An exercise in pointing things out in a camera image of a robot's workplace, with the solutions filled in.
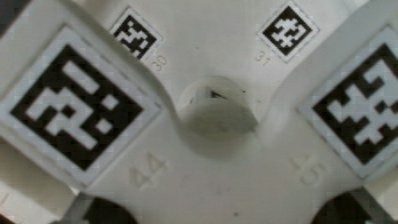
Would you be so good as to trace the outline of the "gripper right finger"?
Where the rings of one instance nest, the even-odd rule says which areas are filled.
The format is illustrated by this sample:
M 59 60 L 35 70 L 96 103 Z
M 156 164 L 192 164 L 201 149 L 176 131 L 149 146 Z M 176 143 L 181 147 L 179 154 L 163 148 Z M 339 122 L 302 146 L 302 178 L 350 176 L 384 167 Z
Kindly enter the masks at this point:
M 311 224 L 398 224 L 364 187 L 341 193 L 323 204 Z

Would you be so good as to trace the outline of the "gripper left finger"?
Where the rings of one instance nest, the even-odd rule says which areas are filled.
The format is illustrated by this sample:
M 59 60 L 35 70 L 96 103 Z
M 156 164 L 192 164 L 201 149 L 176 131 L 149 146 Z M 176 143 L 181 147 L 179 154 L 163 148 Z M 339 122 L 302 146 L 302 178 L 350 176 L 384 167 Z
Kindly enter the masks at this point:
M 62 218 L 50 224 L 138 224 L 138 222 L 117 203 L 80 193 Z

